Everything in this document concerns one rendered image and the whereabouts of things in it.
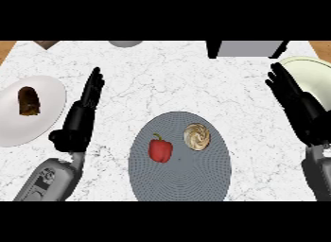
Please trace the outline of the grey and black appliance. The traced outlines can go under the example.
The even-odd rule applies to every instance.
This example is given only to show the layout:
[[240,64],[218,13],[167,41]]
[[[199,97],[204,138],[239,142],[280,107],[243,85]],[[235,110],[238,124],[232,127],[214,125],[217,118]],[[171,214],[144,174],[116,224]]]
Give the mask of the grey and black appliance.
[[286,51],[288,41],[206,41],[208,58],[267,57],[277,59]]

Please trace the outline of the brown wooden object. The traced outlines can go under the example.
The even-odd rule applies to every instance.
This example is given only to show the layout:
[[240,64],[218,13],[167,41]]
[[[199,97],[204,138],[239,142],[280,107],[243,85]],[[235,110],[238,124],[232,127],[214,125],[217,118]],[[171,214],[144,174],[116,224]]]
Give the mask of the brown wooden object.
[[37,41],[38,46],[44,50],[47,50],[56,43],[57,43],[57,41]]

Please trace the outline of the white oval plate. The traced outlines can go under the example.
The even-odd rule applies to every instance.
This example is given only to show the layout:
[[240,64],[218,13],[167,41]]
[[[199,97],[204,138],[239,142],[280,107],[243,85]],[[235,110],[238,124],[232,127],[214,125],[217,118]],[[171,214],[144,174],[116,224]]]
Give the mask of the white oval plate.
[[0,147],[37,139],[63,112],[63,84],[48,76],[23,78],[0,92]]

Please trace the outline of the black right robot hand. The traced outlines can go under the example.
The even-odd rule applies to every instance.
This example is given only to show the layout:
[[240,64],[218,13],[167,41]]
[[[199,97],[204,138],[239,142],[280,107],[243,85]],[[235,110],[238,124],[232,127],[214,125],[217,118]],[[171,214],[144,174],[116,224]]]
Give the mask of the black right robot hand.
[[331,111],[301,90],[283,65],[276,62],[270,69],[266,85],[283,108],[297,138],[308,147],[331,144]]

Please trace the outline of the beige swirled cupcake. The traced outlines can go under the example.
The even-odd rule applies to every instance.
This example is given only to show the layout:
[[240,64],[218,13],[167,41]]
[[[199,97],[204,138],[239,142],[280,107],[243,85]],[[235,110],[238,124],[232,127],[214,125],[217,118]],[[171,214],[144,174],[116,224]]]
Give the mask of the beige swirled cupcake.
[[184,129],[184,143],[187,147],[201,151],[206,148],[211,142],[209,129],[199,123],[192,123]]

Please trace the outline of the red bell pepper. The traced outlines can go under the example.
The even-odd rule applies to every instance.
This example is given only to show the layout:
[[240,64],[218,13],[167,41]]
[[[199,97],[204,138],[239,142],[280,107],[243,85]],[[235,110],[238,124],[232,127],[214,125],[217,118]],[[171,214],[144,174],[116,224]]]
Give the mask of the red bell pepper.
[[158,163],[167,163],[173,153],[173,144],[155,133],[156,139],[149,142],[147,155]]

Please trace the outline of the pale green bowl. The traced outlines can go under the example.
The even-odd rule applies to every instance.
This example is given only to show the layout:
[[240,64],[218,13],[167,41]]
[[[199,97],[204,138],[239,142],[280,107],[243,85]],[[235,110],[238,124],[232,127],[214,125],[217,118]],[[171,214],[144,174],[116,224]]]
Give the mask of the pale green bowl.
[[279,63],[301,90],[313,95],[325,110],[331,111],[331,63],[310,57],[285,58]]

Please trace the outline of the brown bread piece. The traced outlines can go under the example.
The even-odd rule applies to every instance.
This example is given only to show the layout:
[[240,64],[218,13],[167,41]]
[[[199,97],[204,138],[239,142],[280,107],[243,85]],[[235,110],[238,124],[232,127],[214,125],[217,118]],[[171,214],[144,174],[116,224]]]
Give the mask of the brown bread piece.
[[40,114],[38,93],[32,87],[22,87],[17,91],[17,103],[20,115]]

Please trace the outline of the grey round object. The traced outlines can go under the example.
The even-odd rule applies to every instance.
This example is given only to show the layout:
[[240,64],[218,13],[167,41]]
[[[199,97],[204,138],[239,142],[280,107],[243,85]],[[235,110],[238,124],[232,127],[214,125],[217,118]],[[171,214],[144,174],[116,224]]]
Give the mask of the grey round object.
[[109,41],[115,47],[128,48],[141,43],[141,41]]

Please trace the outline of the round grey placemat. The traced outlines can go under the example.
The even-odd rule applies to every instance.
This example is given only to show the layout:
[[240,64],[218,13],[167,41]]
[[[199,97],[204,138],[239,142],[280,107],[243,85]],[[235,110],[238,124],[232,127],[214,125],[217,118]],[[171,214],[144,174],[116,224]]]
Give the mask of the round grey placemat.
[[[184,143],[190,124],[209,130],[209,144],[193,150]],[[158,133],[173,144],[165,163],[149,155],[149,143]],[[133,192],[140,201],[223,201],[232,176],[230,155],[224,140],[212,124],[190,112],[167,112],[140,129],[128,158],[128,176]]]

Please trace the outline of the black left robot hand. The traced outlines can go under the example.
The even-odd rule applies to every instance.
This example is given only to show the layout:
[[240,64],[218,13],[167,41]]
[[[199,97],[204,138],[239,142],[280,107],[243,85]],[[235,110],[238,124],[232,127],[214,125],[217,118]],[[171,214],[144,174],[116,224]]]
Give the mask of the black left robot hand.
[[100,68],[94,67],[85,83],[81,99],[72,103],[63,128],[53,130],[48,140],[60,152],[85,152],[93,132],[94,111],[105,86]]

